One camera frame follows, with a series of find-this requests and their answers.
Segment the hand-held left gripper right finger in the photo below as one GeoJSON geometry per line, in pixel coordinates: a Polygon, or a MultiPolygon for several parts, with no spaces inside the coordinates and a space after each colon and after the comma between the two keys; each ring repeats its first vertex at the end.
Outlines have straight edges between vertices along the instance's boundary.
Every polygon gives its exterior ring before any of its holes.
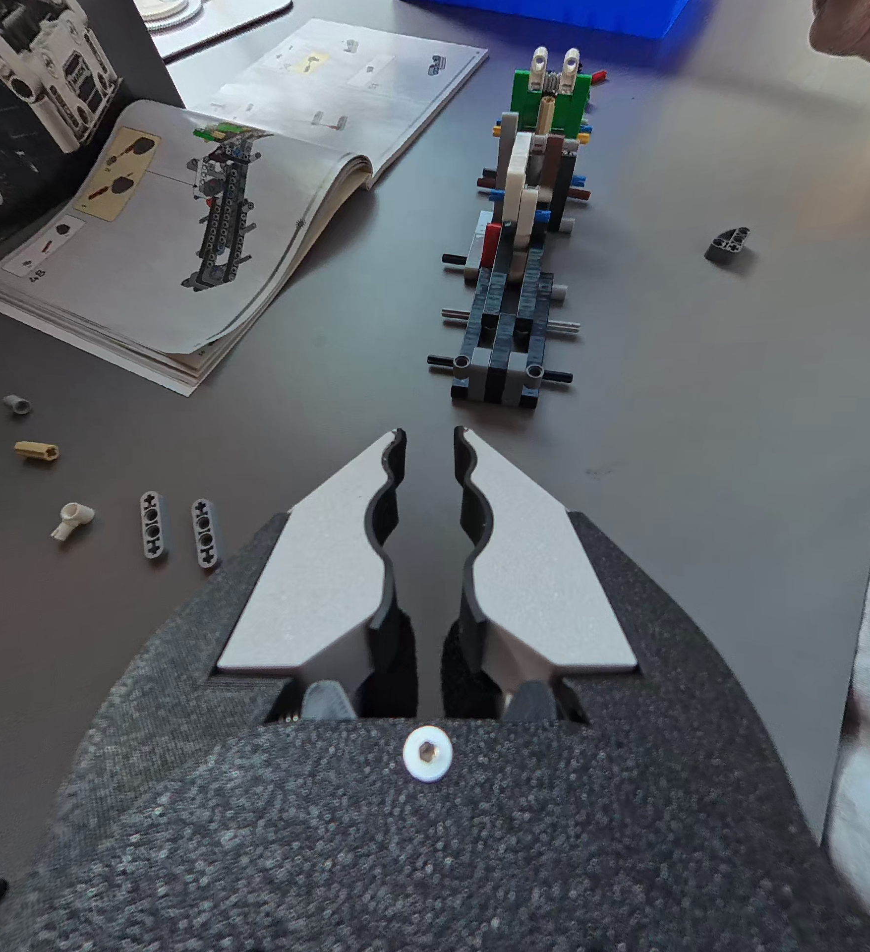
{"type": "Polygon", "coordinates": [[[589,719],[575,677],[638,660],[568,509],[474,429],[454,432],[473,544],[441,657],[449,719],[589,719]]]}

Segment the blue plastic bin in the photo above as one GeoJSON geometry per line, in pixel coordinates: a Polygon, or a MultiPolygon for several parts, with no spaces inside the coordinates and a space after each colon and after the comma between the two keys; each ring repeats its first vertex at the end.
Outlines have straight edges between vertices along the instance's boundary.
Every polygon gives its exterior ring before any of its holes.
{"type": "Polygon", "coordinates": [[[442,6],[485,10],[610,33],[658,40],[689,1],[441,1],[442,6]]]}

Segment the lego set box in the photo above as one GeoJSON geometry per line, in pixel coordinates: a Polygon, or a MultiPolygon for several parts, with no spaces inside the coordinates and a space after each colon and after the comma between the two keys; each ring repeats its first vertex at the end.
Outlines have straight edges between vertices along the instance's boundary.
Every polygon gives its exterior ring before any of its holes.
{"type": "Polygon", "coordinates": [[[0,1],[0,241],[72,195],[142,99],[181,106],[138,2],[0,1]]]}

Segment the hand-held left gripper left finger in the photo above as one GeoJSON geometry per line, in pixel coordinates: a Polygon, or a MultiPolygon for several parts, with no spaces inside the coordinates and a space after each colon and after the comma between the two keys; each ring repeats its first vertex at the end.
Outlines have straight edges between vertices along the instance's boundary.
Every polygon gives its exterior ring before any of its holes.
{"type": "Polygon", "coordinates": [[[414,633],[383,550],[406,443],[384,434],[289,510],[218,671],[289,678],[334,716],[416,715],[414,633]]]}

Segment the long lego truck chassis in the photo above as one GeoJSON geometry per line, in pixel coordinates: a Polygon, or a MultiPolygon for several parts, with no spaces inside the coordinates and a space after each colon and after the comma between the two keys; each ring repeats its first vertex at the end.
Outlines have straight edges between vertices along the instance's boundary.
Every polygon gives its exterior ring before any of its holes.
{"type": "Polygon", "coordinates": [[[464,329],[457,355],[427,357],[430,370],[451,376],[455,403],[534,410],[543,385],[573,382],[571,373],[545,365],[549,336],[580,328],[550,316],[566,288],[543,264],[548,239],[573,230],[568,203],[590,198],[576,163],[592,132],[591,74],[579,49],[551,65],[545,46],[514,73],[510,107],[493,126],[496,166],[483,169],[476,183],[492,210],[479,213],[465,255],[442,256],[474,288],[468,309],[441,312],[445,323],[464,329]]]}

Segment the open instruction booklet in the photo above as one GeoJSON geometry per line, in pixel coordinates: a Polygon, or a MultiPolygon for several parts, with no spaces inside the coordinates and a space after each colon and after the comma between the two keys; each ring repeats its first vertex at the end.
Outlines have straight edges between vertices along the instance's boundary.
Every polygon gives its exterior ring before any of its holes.
{"type": "Polygon", "coordinates": [[[0,260],[0,314],[190,395],[487,54],[310,19],[205,113],[128,106],[81,189],[0,260]]]}

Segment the grey thin lego liftarm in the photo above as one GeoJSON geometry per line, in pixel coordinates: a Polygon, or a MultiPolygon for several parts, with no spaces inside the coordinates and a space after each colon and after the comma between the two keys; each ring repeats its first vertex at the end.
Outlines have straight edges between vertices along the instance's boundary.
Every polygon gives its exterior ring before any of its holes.
{"type": "Polygon", "coordinates": [[[222,535],[213,503],[199,498],[190,507],[198,565],[213,571],[224,559],[222,535]]]}
{"type": "Polygon", "coordinates": [[[165,498],[155,490],[144,492],[140,499],[140,518],[144,557],[149,562],[165,559],[170,550],[165,498]]]}

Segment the small dark grey lego beam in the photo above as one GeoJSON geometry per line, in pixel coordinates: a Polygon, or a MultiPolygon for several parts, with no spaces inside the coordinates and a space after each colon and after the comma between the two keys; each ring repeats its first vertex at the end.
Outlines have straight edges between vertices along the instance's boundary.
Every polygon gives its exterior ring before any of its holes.
{"type": "Polygon", "coordinates": [[[741,226],[719,233],[707,246],[705,260],[718,267],[731,267],[745,249],[749,234],[750,229],[741,226]]]}

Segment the white flat pad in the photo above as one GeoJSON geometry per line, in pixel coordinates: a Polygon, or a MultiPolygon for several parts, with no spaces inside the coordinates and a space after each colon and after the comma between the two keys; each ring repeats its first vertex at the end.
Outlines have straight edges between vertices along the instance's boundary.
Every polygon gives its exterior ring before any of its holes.
{"type": "Polygon", "coordinates": [[[286,14],[293,2],[136,1],[135,5],[169,65],[286,14]]]}

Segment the white lego angled connector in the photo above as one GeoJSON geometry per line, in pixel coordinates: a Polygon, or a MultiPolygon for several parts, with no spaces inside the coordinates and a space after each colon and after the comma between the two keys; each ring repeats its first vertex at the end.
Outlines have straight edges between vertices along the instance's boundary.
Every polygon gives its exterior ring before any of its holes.
{"type": "Polygon", "coordinates": [[[95,518],[95,510],[80,503],[65,504],[59,513],[59,524],[51,532],[55,541],[66,541],[72,533],[90,524],[95,518]]]}

